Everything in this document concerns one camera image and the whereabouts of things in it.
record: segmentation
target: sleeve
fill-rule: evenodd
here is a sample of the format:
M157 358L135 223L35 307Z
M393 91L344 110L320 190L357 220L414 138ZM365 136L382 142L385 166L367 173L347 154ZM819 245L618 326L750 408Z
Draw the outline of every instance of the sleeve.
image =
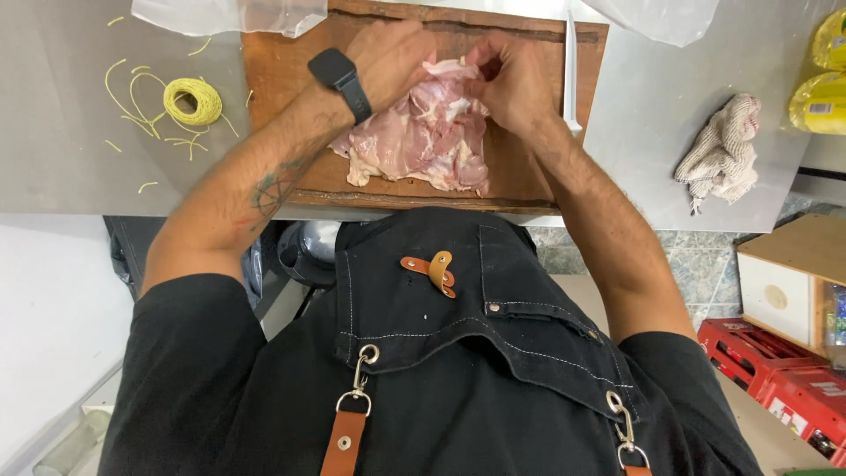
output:
M236 279L194 274L152 287L135 304L99 474L193 473L209 463L265 344Z
M714 368L697 342L669 332L644 332L621 342L619 349L663 390L703 474L712 472L700 458L703 455L697 454L702 447L716 456L712 464L731 469L713 473L761 474Z

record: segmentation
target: black watch strap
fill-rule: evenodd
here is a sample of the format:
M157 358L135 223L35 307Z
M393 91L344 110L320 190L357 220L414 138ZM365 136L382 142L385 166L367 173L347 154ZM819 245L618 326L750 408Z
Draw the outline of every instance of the black watch strap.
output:
M361 83L357 75L353 75L343 86L338 88L343 94L343 98L347 100L349 109L353 111L355 116L355 125L368 120L372 116L370 101L367 101L365 91L361 89Z

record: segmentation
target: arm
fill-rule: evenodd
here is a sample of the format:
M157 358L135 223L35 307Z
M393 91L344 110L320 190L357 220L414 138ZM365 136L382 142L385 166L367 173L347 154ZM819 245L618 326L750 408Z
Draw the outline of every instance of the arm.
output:
M427 73L434 35L416 22L375 22L350 43L372 110L394 104ZM315 155L353 125L343 98L321 86L301 93L279 117L226 155L168 218L147 255L141 289L181 276L217 273L242 280L240 256L261 233Z
M480 65L489 80L472 82L470 94L537 156L567 230L602 294L612 339L620 342L660 330L695 340L661 243L558 116L534 44L497 33L477 44L465 60Z

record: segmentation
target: plastic crate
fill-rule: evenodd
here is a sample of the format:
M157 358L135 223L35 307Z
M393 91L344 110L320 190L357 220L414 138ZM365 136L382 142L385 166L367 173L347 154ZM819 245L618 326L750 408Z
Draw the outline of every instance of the plastic crate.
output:
M756 400L773 372L828 365L826 359L743 319L706 319L698 337L711 364Z
M846 379L830 368L773 373L756 399L838 468L846 468Z

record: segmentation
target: black t-shirt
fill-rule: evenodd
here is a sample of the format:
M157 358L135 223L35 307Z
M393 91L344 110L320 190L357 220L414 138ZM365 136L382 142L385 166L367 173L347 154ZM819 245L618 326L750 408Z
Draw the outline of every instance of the black t-shirt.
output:
M266 342L244 288L197 274L135 307L100 474L317 474L352 372L332 357L335 293ZM635 425L652 473L761 474L699 346L619 346L655 415ZM368 381L358 474L620 474L590 409L513 379L483 339Z

